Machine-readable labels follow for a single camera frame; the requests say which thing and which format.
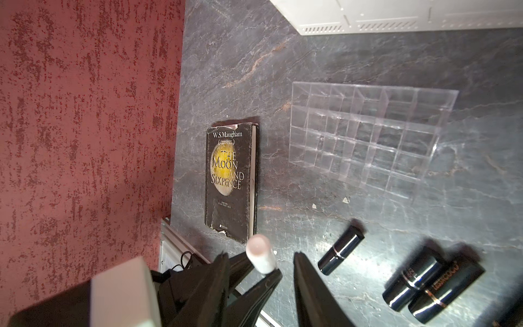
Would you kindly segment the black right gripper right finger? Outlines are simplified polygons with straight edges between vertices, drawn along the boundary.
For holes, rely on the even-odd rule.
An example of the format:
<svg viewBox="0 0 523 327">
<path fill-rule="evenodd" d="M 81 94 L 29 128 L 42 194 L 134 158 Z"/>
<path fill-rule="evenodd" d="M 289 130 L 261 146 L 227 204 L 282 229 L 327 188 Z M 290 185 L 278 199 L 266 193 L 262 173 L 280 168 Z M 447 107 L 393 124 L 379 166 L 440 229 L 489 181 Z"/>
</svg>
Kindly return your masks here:
<svg viewBox="0 0 523 327">
<path fill-rule="evenodd" d="M 294 289 L 299 326 L 355 326 L 302 252 L 294 254 Z"/>
</svg>

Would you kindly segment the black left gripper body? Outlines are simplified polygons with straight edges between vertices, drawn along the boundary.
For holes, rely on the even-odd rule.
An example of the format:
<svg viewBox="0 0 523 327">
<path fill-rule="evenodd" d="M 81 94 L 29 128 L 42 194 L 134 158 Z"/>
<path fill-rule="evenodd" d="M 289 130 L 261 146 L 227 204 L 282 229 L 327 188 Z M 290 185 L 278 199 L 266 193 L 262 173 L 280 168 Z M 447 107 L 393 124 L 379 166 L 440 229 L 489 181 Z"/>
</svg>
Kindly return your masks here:
<svg viewBox="0 0 523 327">
<path fill-rule="evenodd" d="M 189 290 L 196 286 L 197 280 L 202 278 L 204 274 L 205 270 L 202 267 L 185 271 L 169 270 L 164 273 L 151 271 L 156 295 L 158 287 L 171 277 L 180 282 L 175 286 Z M 8 326 L 90 326 L 90 289 L 91 279 L 15 313 L 9 319 Z"/>
</svg>

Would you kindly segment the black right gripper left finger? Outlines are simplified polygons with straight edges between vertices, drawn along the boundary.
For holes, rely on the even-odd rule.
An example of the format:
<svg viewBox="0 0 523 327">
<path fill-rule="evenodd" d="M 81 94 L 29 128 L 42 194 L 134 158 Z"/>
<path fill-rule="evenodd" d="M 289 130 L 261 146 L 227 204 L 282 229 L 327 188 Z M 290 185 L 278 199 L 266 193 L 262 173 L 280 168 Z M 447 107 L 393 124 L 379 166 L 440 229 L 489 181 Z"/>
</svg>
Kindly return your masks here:
<svg viewBox="0 0 523 327">
<path fill-rule="evenodd" d="M 223 326 L 229 278 L 229 257 L 221 253 L 208 265 L 180 312 L 166 326 Z"/>
</svg>

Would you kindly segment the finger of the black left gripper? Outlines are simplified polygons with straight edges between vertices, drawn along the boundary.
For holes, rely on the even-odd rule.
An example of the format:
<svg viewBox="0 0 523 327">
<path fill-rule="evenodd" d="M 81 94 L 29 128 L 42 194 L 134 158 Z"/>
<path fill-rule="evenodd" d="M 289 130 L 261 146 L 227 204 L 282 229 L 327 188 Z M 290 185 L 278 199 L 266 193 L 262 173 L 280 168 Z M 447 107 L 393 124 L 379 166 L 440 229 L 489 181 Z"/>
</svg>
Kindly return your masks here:
<svg viewBox="0 0 523 327">
<path fill-rule="evenodd" d="M 255 326 L 262 309 L 282 278 L 282 272 L 275 269 L 228 305 L 223 317 L 223 326 Z"/>
<path fill-rule="evenodd" d="M 233 292 L 254 267 L 245 252 L 230 258 L 229 263 L 228 292 Z"/>
</svg>

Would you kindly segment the white pink lipstick tube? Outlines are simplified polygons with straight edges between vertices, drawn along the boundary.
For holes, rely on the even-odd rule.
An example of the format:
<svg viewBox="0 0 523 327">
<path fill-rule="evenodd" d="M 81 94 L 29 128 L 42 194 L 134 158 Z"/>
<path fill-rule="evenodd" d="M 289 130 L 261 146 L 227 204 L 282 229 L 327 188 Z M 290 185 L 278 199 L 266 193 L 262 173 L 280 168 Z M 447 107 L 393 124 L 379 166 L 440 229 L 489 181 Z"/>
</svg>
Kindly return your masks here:
<svg viewBox="0 0 523 327">
<path fill-rule="evenodd" d="M 257 272 L 268 275 L 276 270 L 276 257 L 270 240 L 262 234 L 253 235 L 246 244 L 246 255 Z"/>
</svg>

